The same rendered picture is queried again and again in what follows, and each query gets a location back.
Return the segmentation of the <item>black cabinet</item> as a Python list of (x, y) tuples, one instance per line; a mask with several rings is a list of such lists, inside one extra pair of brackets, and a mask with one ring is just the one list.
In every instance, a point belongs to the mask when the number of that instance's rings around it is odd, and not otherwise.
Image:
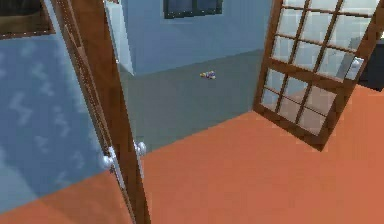
[(378, 92), (384, 89), (384, 39), (377, 42), (358, 84)]

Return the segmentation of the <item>dark framed window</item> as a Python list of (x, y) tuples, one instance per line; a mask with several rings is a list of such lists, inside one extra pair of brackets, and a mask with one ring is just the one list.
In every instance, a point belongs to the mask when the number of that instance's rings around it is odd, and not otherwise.
[(224, 0), (163, 0), (165, 19), (221, 14)]

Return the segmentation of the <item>brown wooden room door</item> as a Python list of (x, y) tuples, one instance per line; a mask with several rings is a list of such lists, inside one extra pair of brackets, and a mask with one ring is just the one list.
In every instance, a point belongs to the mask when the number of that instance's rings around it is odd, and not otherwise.
[(114, 148), (115, 169), (133, 224), (151, 224), (103, 0), (50, 0), (103, 156)]

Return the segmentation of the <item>silver round door knob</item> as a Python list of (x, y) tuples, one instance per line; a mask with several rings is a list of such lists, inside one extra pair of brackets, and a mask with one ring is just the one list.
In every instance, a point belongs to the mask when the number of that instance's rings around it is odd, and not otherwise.
[(147, 148), (144, 142), (134, 142), (134, 147), (138, 156), (144, 156), (147, 153)]
[(115, 169), (116, 154), (114, 148), (110, 146), (107, 149), (107, 153), (103, 156), (103, 166), (105, 169), (113, 171)]

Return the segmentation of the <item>brown framed wall picture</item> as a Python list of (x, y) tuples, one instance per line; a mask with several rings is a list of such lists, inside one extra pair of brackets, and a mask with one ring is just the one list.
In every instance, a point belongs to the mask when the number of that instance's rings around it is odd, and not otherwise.
[(0, 40), (54, 33), (44, 0), (0, 0)]

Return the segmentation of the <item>brown glass-paned room door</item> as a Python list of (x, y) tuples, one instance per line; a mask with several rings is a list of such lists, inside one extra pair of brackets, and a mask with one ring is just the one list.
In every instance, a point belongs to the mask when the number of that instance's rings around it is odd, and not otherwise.
[(383, 32), (384, 0), (273, 0), (253, 110), (321, 151)]

